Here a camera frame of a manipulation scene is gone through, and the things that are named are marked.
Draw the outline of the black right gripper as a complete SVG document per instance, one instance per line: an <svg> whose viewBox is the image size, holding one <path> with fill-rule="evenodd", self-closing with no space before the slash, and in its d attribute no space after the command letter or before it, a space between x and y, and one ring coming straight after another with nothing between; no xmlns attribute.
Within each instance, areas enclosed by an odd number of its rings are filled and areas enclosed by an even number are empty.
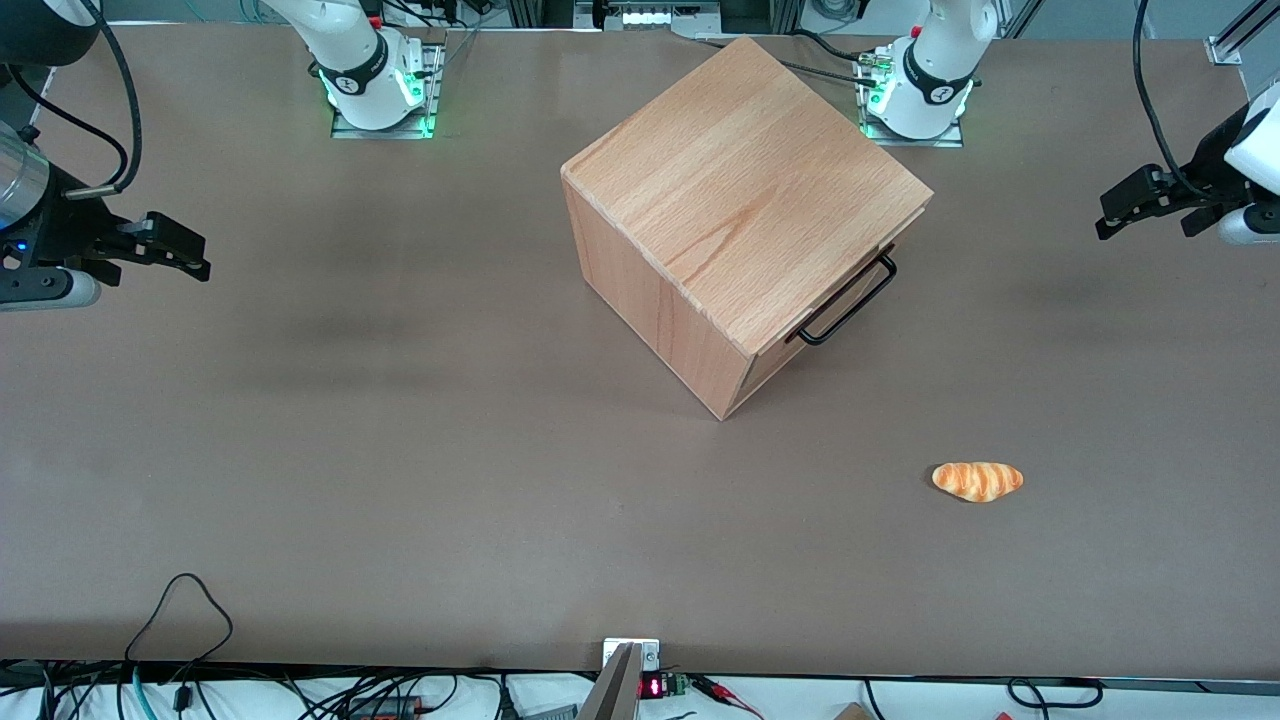
<svg viewBox="0 0 1280 720"><path fill-rule="evenodd" d="M110 287L122 282L120 263L166 266L198 282L210 279L211 264L205 261L200 233L160 211L125 223L102 199L64 197L65 191L83 187L63 169L50 167L47 187L35 208L1 232L3 260L10 269L67 266L93 273L99 283Z"/></svg>

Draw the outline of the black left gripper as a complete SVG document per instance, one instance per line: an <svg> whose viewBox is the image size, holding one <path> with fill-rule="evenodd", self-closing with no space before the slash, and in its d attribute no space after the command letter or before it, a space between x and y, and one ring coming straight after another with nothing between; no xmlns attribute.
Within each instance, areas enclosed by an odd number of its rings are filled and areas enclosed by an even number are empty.
<svg viewBox="0 0 1280 720"><path fill-rule="evenodd" d="M1185 237L1197 237L1253 202L1251 182L1225 161L1188 161L1179 170L1184 181L1144 164L1102 193L1097 240L1108 242L1129 225L1171 214L1179 215Z"/></svg>

